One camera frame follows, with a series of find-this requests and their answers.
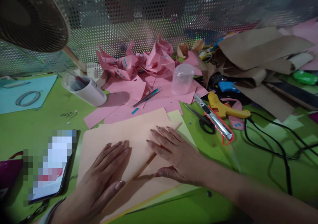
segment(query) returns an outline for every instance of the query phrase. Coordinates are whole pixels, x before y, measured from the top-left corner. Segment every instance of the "light blue paper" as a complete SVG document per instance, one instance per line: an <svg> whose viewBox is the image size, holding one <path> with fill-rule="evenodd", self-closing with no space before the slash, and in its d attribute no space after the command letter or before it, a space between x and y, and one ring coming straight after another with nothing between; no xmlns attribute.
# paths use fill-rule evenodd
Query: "light blue paper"
<svg viewBox="0 0 318 224"><path fill-rule="evenodd" d="M57 75L47 76L43 78L35 78L29 80L0 80L0 114L11 113L22 110L29 110L34 108L40 108L44 103L47 95L49 94L52 86L56 81ZM9 85L14 83L31 82L26 85L17 86L13 88L4 88L3 85ZM40 98L29 106L17 106L16 100L26 92L39 91L41 93ZM21 104L26 104L36 96L35 93L25 97Z"/></svg>

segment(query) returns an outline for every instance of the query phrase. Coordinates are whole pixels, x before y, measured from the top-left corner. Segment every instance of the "green cutting mat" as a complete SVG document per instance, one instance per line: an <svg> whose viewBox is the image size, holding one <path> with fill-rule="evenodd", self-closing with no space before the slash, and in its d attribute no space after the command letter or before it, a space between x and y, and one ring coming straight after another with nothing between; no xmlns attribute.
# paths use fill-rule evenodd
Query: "green cutting mat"
<svg viewBox="0 0 318 224"><path fill-rule="evenodd" d="M199 111L197 104L193 104L192 107ZM47 149L47 138L52 136L53 130L80 130L78 148L71 167L67 191L62 196L51 199L50 206L53 205L64 196L69 195L76 187L81 141L87 130L83 118L94 109L65 90L61 85L61 79L58 78L41 108L0 115L0 160L5 160L23 149L28 149L29 154L41 155L42 150ZM198 120L183 106L182 109L185 123L200 152L226 167L234 166L228 148L220 146L216 136L204 133L199 127ZM273 119L264 110L251 106L247 106L245 109L259 112ZM61 115L75 110L78 111L78 114L70 120L71 123L68 125L69 118ZM298 115L290 116L284 124L294 129L307 144L314 144L318 141L317 135L315 135L318 125L308 118L305 110L299 108L295 112ZM284 129L273 126L257 117L253 119L265 132L282 143L288 155L293 155L298 147L302 146ZM267 145L266 138L262 138L263 136L260 136L254 128L249 129L248 132L252 140ZM234 133L236 140L233 142L233 147L243 172L264 184L286 190L283 160L251 146L246 142L243 132L235 130ZM279 151L273 142L269 141L269 143L274 150ZM318 196L318 185L316 185L318 182L318 158L307 151L300 160L290 161L289 164L295 197L310 199ZM5 211L15 223L33 213L40 205L36 203L24 206L28 188L32 187L33 173L36 174L35 168L29 169L28 175L23 176L21 173L5 199ZM206 191L206 188L199 188L181 197L173 198L177 199L175 201L127 214L112 223L142 224L149 223L150 220L151 223L213 223L229 219L239 213L237 208L221 195L212 192L213 196L208 198Z"/></svg>

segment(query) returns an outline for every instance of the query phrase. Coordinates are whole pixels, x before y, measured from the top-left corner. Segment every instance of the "electric fan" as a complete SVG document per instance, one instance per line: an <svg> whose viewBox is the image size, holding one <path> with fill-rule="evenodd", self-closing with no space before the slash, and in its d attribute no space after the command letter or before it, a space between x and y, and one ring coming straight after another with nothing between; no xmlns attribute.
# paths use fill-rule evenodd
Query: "electric fan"
<svg viewBox="0 0 318 224"><path fill-rule="evenodd" d="M0 0L0 39L36 52L63 50L78 66L79 75L88 73L98 84L106 73L97 63L86 66L67 46L70 37L68 18L54 0Z"/></svg>

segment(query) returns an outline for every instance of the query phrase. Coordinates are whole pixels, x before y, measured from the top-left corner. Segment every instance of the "scissors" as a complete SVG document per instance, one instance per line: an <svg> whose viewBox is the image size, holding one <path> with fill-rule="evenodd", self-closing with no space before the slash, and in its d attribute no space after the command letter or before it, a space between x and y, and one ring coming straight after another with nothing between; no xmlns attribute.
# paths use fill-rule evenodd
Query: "scissors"
<svg viewBox="0 0 318 224"><path fill-rule="evenodd" d="M210 121L210 119L207 118L207 116L202 116L198 112L196 112L194 109L190 108L188 105L186 104L184 105L199 118L200 127L205 133L208 133L211 135L215 134L215 126L212 123L212 121ZM209 127L212 130L212 132L208 131L205 126Z"/></svg>

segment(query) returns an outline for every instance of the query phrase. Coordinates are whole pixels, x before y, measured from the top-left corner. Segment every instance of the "tweezers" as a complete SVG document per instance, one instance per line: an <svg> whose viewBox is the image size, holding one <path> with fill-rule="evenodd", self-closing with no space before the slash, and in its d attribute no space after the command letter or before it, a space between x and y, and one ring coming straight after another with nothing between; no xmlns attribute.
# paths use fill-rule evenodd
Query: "tweezers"
<svg viewBox="0 0 318 224"><path fill-rule="evenodd" d="M149 100L151 97L153 97L156 93L158 93L160 91L161 91L161 87L159 86L157 89L153 90L150 94L146 95L141 101L137 102L132 107L136 107L139 104L146 102L147 100Z"/></svg>

